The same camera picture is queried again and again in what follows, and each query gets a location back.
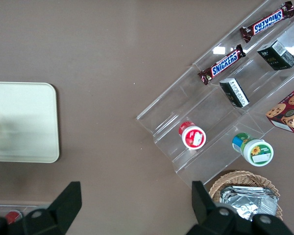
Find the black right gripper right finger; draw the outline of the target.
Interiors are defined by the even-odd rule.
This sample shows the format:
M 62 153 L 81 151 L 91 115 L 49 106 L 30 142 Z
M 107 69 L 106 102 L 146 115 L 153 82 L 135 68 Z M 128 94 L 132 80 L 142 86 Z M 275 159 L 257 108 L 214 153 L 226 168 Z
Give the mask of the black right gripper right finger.
M 201 181 L 192 182 L 192 207 L 197 224 L 188 235 L 252 235 L 251 222 L 225 206 L 217 206 Z

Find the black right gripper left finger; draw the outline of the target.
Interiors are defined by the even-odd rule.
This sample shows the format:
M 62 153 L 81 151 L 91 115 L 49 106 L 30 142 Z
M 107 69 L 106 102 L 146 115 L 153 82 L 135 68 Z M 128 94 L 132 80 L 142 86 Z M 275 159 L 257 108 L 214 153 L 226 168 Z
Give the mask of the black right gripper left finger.
M 48 208 L 38 208 L 8 226 L 9 235 L 64 235 L 82 206 L 80 182 L 70 182 Z

